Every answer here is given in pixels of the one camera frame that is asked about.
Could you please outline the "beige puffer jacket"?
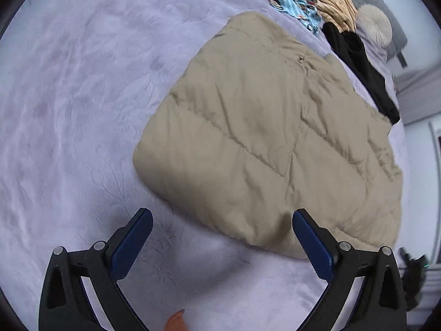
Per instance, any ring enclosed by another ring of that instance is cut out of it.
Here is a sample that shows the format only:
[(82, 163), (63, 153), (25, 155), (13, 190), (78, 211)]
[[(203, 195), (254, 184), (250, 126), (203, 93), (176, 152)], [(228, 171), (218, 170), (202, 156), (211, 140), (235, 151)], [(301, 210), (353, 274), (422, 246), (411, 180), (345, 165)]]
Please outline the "beige puffer jacket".
[(337, 240), (376, 250), (401, 225), (391, 128), (334, 55), (250, 11), (191, 59), (133, 164), (162, 199), (254, 247), (303, 258), (292, 214), (305, 209)]

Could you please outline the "black folded garment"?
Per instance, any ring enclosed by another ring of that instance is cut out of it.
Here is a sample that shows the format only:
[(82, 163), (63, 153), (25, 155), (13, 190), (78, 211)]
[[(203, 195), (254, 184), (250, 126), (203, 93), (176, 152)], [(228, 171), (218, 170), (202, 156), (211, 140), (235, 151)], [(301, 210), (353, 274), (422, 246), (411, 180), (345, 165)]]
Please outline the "black folded garment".
[(401, 119), (395, 103), (386, 91), (384, 77), (372, 66), (359, 35), (340, 32), (332, 22), (325, 22), (322, 32), (336, 55), (351, 69), (369, 92), (378, 111), (395, 125)]

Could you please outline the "lavender bed blanket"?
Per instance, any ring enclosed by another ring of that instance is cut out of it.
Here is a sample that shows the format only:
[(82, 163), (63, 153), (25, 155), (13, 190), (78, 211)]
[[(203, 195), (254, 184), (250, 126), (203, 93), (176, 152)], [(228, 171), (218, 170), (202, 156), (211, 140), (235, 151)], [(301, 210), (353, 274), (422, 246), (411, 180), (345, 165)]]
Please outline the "lavender bed blanket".
[(1, 289), (38, 328), (52, 250), (109, 238), (139, 208), (152, 234), (120, 282), (151, 330), (295, 330), (325, 283), (307, 261), (193, 221), (140, 181), (149, 117), (204, 43), (255, 10), (318, 55), (326, 39), (266, 0), (26, 0), (1, 38)]

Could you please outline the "round cream cushion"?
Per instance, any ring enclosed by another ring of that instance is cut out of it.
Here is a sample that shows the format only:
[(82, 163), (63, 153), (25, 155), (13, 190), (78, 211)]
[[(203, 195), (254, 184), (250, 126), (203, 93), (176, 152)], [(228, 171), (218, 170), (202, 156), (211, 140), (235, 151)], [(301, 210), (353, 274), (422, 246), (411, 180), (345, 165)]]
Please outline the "round cream cushion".
[(357, 27), (377, 45), (386, 48), (392, 42), (392, 26), (385, 13), (373, 4), (363, 4), (357, 10)]

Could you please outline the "cream striped garment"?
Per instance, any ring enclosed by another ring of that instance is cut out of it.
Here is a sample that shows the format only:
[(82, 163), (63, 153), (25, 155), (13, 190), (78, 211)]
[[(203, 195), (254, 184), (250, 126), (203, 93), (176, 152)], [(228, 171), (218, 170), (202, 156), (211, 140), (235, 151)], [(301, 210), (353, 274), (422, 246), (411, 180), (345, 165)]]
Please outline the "cream striped garment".
[(352, 0), (316, 0), (315, 7), (321, 18), (333, 23), (340, 32), (356, 31), (358, 10)]

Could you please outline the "grey quilted headboard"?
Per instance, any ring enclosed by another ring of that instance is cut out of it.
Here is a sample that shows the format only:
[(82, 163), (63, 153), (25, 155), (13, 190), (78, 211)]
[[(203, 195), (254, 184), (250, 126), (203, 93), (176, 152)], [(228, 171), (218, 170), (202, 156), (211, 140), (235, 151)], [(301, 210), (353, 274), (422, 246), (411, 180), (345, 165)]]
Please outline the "grey quilted headboard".
[(387, 54), (387, 60), (403, 59), (407, 36), (383, 0), (352, 0), (357, 9), (356, 23)]

